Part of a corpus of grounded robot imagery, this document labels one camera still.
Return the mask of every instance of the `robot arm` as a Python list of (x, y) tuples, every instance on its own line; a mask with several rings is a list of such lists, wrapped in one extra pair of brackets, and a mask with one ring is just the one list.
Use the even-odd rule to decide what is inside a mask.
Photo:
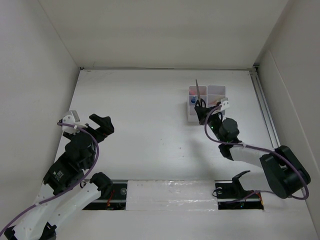
[(264, 148), (246, 147), (238, 139), (240, 131), (237, 122), (232, 118), (222, 118), (221, 111), (229, 106), (228, 99), (224, 98), (215, 107), (194, 107), (199, 124), (207, 124), (210, 127), (218, 139), (215, 142), (220, 143), (218, 147), (225, 158), (261, 167), (270, 189), (282, 199), (292, 196), (293, 193), (303, 188), (304, 182), (306, 185), (311, 182), (308, 172), (289, 147), (282, 145), (268, 153)]
[[(77, 116), (77, 112), (69, 111), (60, 121), (77, 127), (64, 128), (63, 135), (70, 139), (65, 146), (65, 152), (44, 176), (34, 205), (24, 211), (27, 212), (25, 217), (16, 226), (5, 230), (4, 235), (7, 239), (55, 240), (56, 230), (58, 231), (90, 202), (111, 192), (112, 181), (102, 172), (96, 173), (85, 188), (57, 209), (68, 192), (89, 174), (96, 163), (97, 143), (114, 132), (110, 117), (91, 115), (89, 118), (100, 125), (99, 128), (93, 129), (88, 124), (81, 125)], [(86, 128), (86, 131), (79, 132), (77, 128), (82, 127)]]

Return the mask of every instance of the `clear plastic organizer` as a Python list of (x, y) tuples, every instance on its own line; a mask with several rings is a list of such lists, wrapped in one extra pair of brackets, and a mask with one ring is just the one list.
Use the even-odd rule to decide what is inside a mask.
[[(207, 108), (213, 107), (221, 99), (226, 97), (226, 86), (223, 85), (209, 85), (199, 86), (200, 97), (205, 101)], [(189, 86), (187, 99), (187, 119), (188, 122), (199, 122), (195, 105), (198, 100), (197, 87)]]

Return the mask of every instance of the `white enclosure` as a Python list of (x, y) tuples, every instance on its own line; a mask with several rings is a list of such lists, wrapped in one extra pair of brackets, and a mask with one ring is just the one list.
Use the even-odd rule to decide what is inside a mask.
[(250, 68), (288, 0), (39, 0), (80, 67)]
[[(127, 211), (82, 211), (57, 239), (316, 240), (319, 12), (318, 0), (0, 0), (0, 230), (32, 204), (62, 153), (68, 141), (59, 145), (56, 123), (71, 108), (94, 127), (90, 114), (111, 116), (115, 133), (101, 144), (94, 172), (133, 181)], [(261, 85), (247, 70), (254, 63)], [(263, 194), (264, 212), (223, 213), (205, 194), (200, 211), (170, 205), (169, 188), (147, 198), (165, 180), (196, 180), (197, 190), (183, 189), (192, 200), (238, 171), (252, 170), (248, 187), (265, 181), (260, 168), (223, 159), (203, 128), (187, 122), (196, 78), (226, 86), (227, 114), (246, 143), (275, 147), (274, 123), (280, 144), (310, 173), (306, 202)], [(136, 186), (155, 179), (164, 181)]]

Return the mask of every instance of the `black joint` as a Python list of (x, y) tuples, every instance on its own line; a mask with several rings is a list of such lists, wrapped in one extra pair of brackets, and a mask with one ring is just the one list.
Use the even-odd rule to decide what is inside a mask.
[(4, 232), (4, 236), (6, 237), (6, 239), (8, 240), (17, 240), (17, 238), (15, 237), (15, 230), (14, 230), (15, 226), (11, 226), (8, 227), (5, 232)]
[(79, 170), (87, 170), (93, 165), (96, 151), (89, 134), (79, 132), (64, 148), (65, 156)]
[(238, 124), (232, 118), (226, 118), (219, 128), (220, 139), (224, 142), (230, 142), (239, 135)]
[(232, 145), (220, 144), (218, 147), (220, 149), (220, 153), (224, 158), (232, 161), (234, 160), (230, 152), (230, 149), (233, 147)]
[[(306, 184), (311, 182), (310, 175), (289, 147), (282, 145), (274, 151), (287, 159), (298, 170)], [(303, 183), (298, 175), (273, 153), (260, 157), (260, 162), (271, 190), (279, 198), (286, 199), (303, 188)]]
[[(18, 240), (15, 237), (15, 231), (14, 231), (14, 227), (15, 226), (11, 226), (8, 227), (5, 232), (4, 232), (4, 236), (8, 239), (8, 240)], [(42, 235), (39, 238), (39, 240), (56, 240), (57, 236), (56, 236), (56, 225), (51, 226), (48, 222), (46, 223)]]
[(101, 197), (106, 198), (112, 191), (113, 182), (103, 172), (98, 172), (92, 176), (90, 183), (94, 183), (101, 192)]

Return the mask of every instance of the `purple cable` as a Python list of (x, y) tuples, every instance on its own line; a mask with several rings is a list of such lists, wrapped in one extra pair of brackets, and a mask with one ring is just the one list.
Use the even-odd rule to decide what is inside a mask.
[[(72, 125), (72, 124), (67, 124), (67, 123), (61, 123), (61, 122), (58, 122), (57, 123), (59, 126), (67, 126), (67, 127), (71, 127), (71, 128), (74, 128), (75, 125)], [(97, 161), (98, 161), (98, 157), (99, 157), (99, 145), (98, 145), (98, 142), (97, 140), (89, 133), (87, 132), (86, 130), (82, 129), (82, 128), (78, 128), (78, 130), (80, 130), (80, 132), (83, 132), (83, 133), (86, 133), (86, 134), (89, 134), (94, 142), (94, 145), (95, 145), (95, 148), (96, 148), (96, 154), (95, 154), (95, 159), (93, 161), (93, 164), (92, 164), (92, 167), (83, 175), (83, 177), (78, 180), (75, 184), (73, 184), (72, 186), (68, 187), (66, 190), (64, 190), (63, 192), (55, 195), (55, 196), (52, 196), (52, 197), (49, 197), (48, 199), (45, 199), (43, 201), (40, 201), (38, 204), (45, 204), (47, 202), (50, 202), (54, 199), (57, 199), (59, 198), (60, 196), (66, 194), (67, 192), (71, 191), (74, 187), (76, 187), (78, 184), (80, 184), (84, 179), (86, 179), (86, 177), (91, 173), (91, 171), (94, 169)], [(4, 232), (7, 230), (7, 228), (9, 228), (11, 226), (11, 224), (13, 224), (16, 220), (18, 220), (22, 215), (24, 215), (25, 213), (29, 212), (31, 209), (34, 209), (36, 207), (36, 204), (33, 204), (32, 206), (28, 207), (27, 209), (25, 209), (24, 211), (22, 211), (21, 213), (19, 213), (14, 219), (12, 219), (1, 231), (0, 231), (0, 237), (4, 234)]]
[[(245, 147), (245, 148), (248, 148), (248, 149), (254, 149), (254, 150), (258, 150), (258, 151), (262, 151), (262, 152), (266, 152), (266, 153), (270, 153), (270, 154), (273, 154), (275, 155), (276, 157), (280, 158), (281, 160), (283, 160), (285, 162), (286, 165), (288, 165), (293, 171), (294, 173), (298, 176), (299, 180), (301, 181), (303, 187), (304, 187), (304, 190), (305, 190), (305, 194), (303, 195), (303, 197), (298, 197), (298, 196), (291, 196), (293, 199), (298, 199), (298, 200), (306, 200), (308, 197), (309, 197), (309, 189), (308, 189), (308, 186), (305, 182), (305, 180), (303, 179), (303, 177), (301, 176), (300, 172), (283, 156), (281, 156), (280, 154), (276, 153), (275, 151), (273, 150), (269, 150), (267, 148), (262, 148), (262, 147), (257, 147), (257, 146), (252, 146), (252, 145), (246, 145), (246, 144), (243, 144), (243, 143), (232, 143), (232, 142), (224, 142), (224, 141), (219, 141), (219, 140), (215, 140), (213, 139), (212, 137), (209, 136), (208, 134), (208, 130), (207, 130), (207, 125), (208, 125), (208, 120), (209, 120), (209, 117), (214, 113), (214, 111), (220, 109), (221, 106), (217, 106), (215, 108), (213, 108), (209, 113), (208, 115), (206, 116), (205, 118), (205, 121), (204, 121), (204, 132), (205, 132), (205, 135), (213, 142), (215, 143), (218, 143), (218, 144), (225, 144), (225, 145), (233, 145), (233, 146), (241, 146), (241, 147)], [(248, 196), (242, 198), (242, 199), (237, 199), (237, 200), (234, 200), (234, 201), (230, 201), (229, 203), (235, 203), (235, 202), (238, 202), (238, 201), (242, 201), (242, 200), (245, 200), (247, 198), (249, 198), (250, 196), (252, 196), (253, 194), (256, 194), (256, 193), (259, 193), (259, 192), (268, 192), (268, 193), (273, 193), (273, 192), (270, 192), (270, 191), (265, 191), (265, 190), (255, 190), (254, 192), (250, 193)]]

